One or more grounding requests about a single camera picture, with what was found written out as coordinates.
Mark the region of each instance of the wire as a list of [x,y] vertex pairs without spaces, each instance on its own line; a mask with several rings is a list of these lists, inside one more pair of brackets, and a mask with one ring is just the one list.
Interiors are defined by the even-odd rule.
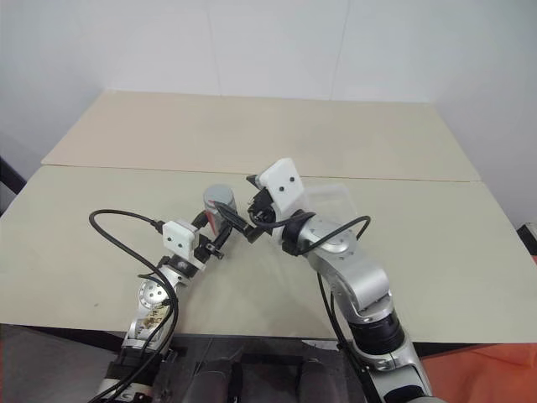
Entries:
[[249,212],[249,216],[250,216],[250,220],[252,220],[252,222],[257,227],[260,227],[262,229],[275,229],[278,227],[283,227],[284,225],[287,225],[287,224],[291,224],[292,222],[307,220],[308,218],[312,218],[313,216],[315,216],[315,213],[314,212],[302,212],[301,214],[297,214],[293,217],[289,217],[289,218],[286,218],[285,220],[277,221],[277,222],[259,221],[253,215],[253,212]]
[[351,365],[351,368],[354,370],[356,376],[360,380],[364,395],[366,396],[368,402],[380,403],[381,402],[380,396],[378,395],[378,391],[375,388],[375,385],[373,383],[373,380],[371,379],[371,376],[368,373],[367,368],[364,367],[364,365],[360,362],[360,359],[356,356],[356,354],[349,347],[347,340],[345,339],[345,335],[343,334],[343,331],[341,327],[339,326],[339,322],[337,321],[337,317],[336,317],[336,313],[334,309],[333,294],[331,293],[330,295],[331,306],[328,306],[328,300],[326,299],[325,287],[322,284],[322,278],[319,273],[317,273],[317,281],[319,282],[319,290],[321,291],[322,300],[325,305],[326,315],[328,315],[328,318],[330,319],[330,323],[332,325],[332,329],[334,330],[334,333],[336,334],[336,337],[337,337],[338,347],[343,350],[343,353],[347,357],[347,360],[349,364]]
[[95,220],[95,217],[100,215],[100,214],[117,214],[117,215],[122,215],[122,216],[129,216],[129,217],[134,217],[134,218],[137,218],[139,220],[142,220],[142,221],[145,221],[145,222],[148,222],[150,223],[151,225],[155,224],[156,225],[156,221],[155,220],[152,220],[151,218],[147,218],[147,217],[144,217],[144,216],[141,216],[139,214],[136,214],[134,212],[125,212],[123,210],[110,210],[110,209],[103,209],[103,210],[95,210],[94,212],[92,212],[90,214],[90,217],[89,217],[89,220],[90,220],[90,224],[91,226],[98,232],[100,233],[107,241],[113,243],[114,245],[116,245],[118,248],[120,248],[123,252],[129,254],[130,256],[132,256],[133,258],[135,258],[137,261],[141,262],[142,264],[145,264],[146,266],[149,267],[149,269],[151,271],[154,272],[154,265],[148,261],[146,258],[144,258],[141,254],[137,254],[136,252],[134,252],[132,249],[130,249],[125,243],[122,243],[120,242],[117,238],[114,238],[110,233],[108,233],[107,231],[105,231],[104,229],[102,229],[102,227],[97,224],[96,220]]
[[370,216],[361,216],[361,217],[353,219],[352,221],[349,221],[345,225],[341,225],[338,229],[335,229],[334,231],[332,231],[331,233],[329,233],[325,237],[322,237],[318,241],[312,243],[311,245],[309,245],[309,246],[305,247],[304,249],[302,249],[301,251],[299,251],[298,255],[300,256],[302,254],[307,254],[308,252],[311,252],[313,249],[321,246],[324,242],[326,242],[326,241],[330,240],[331,238],[335,237],[338,233],[342,233],[343,231],[349,229],[353,225],[358,224],[359,222],[365,222],[365,223],[363,224],[362,229],[360,229],[360,231],[358,232],[358,234],[356,236],[356,239],[358,240],[363,235],[363,233],[366,231],[366,229],[368,229],[369,224],[371,223],[371,217]]
[[213,340],[214,340],[214,338],[209,339],[209,343],[207,343],[207,346],[206,346],[203,354],[201,355],[200,361],[198,361],[196,363],[196,365],[194,366],[194,370],[192,371],[192,375],[190,376],[190,382],[192,382],[192,380],[194,379],[194,377],[196,376],[198,371],[201,369],[201,366],[203,365],[203,361],[205,360],[205,358],[207,356],[207,353],[209,353],[209,349],[211,348]]
[[[361,217],[355,218],[354,220],[348,222],[347,224],[339,227],[337,230],[332,231],[325,237],[321,238],[319,241],[313,243],[307,249],[305,249],[305,251],[302,251],[301,254],[306,254],[310,252],[317,246],[326,242],[326,240],[336,236],[338,233],[341,233],[347,230],[349,227],[359,222],[365,222],[356,236],[356,240],[360,239],[360,237],[363,235],[363,233],[365,233],[366,229],[371,223],[370,216],[361,216]],[[332,329],[337,337],[338,347],[343,350],[343,353],[347,357],[347,360],[349,364],[351,365],[351,368],[354,370],[356,376],[360,380],[360,383],[362,384],[363,392],[365,396],[367,397],[367,400],[371,403],[380,403],[381,402],[380,396],[378,395],[377,388],[375,387],[373,380],[371,379],[371,376],[368,373],[368,369],[362,364],[360,358],[357,357],[356,353],[349,347],[349,344],[345,338],[345,334],[343,333],[341,329],[339,321],[337,321],[336,308],[334,307],[334,294],[330,293],[330,305],[328,305],[328,300],[326,299],[325,287],[322,284],[321,274],[319,273],[317,273],[317,282],[319,283],[319,291],[321,292],[321,297],[322,297],[323,304],[325,306],[326,315],[328,316],[328,319],[330,320],[330,324],[332,325]]]
[[110,386],[108,389],[104,390],[103,392],[99,393],[93,399],[89,401],[89,403],[97,403],[100,399],[102,399],[104,396],[108,395],[110,392],[115,392],[108,397],[105,402],[112,402],[116,397],[118,397],[127,387],[138,377],[144,369],[146,369],[156,357],[161,353],[161,351],[164,349],[164,346],[167,345],[168,341],[173,337],[175,326],[177,325],[177,321],[179,319],[179,307],[178,307],[178,300],[177,295],[175,294],[173,286],[170,284],[168,279],[165,275],[162,274],[159,267],[164,264],[165,260],[168,259],[167,256],[162,258],[159,262],[158,266],[153,265],[149,260],[144,258],[141,254],[136,253],[134,250],[129,248],[127,245],[119,241],[117,238],[113,237],[110,233],[105,231],[97,222],[95,217],[100,214],[117,214],[117,215],[123,215],[128,217],[134,217],[137,219],[140,219],[142,221],[148,222],[153,227],[157,229],[160,233],[162,232],[162,222],[157,222],[155,220],[152,220],[151,218],[147,218],[145,216],[141,216],[139,214],[133,213],[133,212],[125,212],[123,210],[112,210],[112,209],[102,209],[102,210],[96,210],[92,212],[89,216],[90,224],[95,230],[101,234],[106,240],[116,245],[118,248],[120,248],[122,251],[127,253],[128,255],[132,256],[136,260],[138,260],[140,263],[147,266],[155,275],[157,275],[160,280],[162,281],[162,285],[166,293],[168,294],[168,297],[170,299],[170,312],[173,311],[173,319],[172,324],[169,328],[168,333],[166,334],[164,341],[157,347],[156,350],[145,360],[143,364],[141,364],[137,369],[134,369],[131,371],[130,374],[123,377],[121,380],[119,380],[116,384]]

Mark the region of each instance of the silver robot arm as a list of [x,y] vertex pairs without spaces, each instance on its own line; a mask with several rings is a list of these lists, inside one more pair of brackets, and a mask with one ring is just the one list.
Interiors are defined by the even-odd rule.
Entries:
[[260,190],[248,209],[253,223],[270,233],[283,251],[304,255],[329,284],[352,332],[352,354],[374,385],[369,391],[364,387],[368,401],[442,402],[431,397],[424,367],[399,323],[388,276],[359,248],[352,231],[310,247],[340,224],[305,212],[308,201],[293,161],[279,160],[248,181]]
[[[227,186],[209,187],[204,194],[206,209],[192,223],[183,220],[160,222],[164,246],[172,257],[164,256],[157,266],[165,277],[165,284],[158,276],[145,275],[138,291],[138,310],[123,340],[117,359],[107,369],[96,397],[91,402],[136,402],[153,400],[153,384],[160,364],[169,352],[170,334],[175,322],[170,320],[171,304],[180,302],[198,271],[204,270],[211,256],[223,257],[220,248],[227,241],[232,227],[214,208],[214,202],[225,204],[232,211],[235,201]],[[211,224],[214,240],[199,233],[199,229]]]

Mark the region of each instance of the tabletop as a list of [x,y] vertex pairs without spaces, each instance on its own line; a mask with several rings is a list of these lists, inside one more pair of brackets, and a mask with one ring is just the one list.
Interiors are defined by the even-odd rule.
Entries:
[[[385,268],[402,323],[416,342],[537,341],[537,270],[479,181],[305,178],[342,183],[373,223],[362,248]],[[124,331],[144,267],[89,225],[98,208],[163,220],[192,219],[211,184],[228,184],[239,212],[255,189],[244,175],[44,166],[0,219],[0,322]],[[166,253],[150,226],[102,225],[156,262]],[[226,257],[196,276],[180,332],[333,338],[305,259],[269,237],[238,234]]]
[[303,176],[479,181],[420,103],[104,92],[45,165],[257,173],[293,157]]

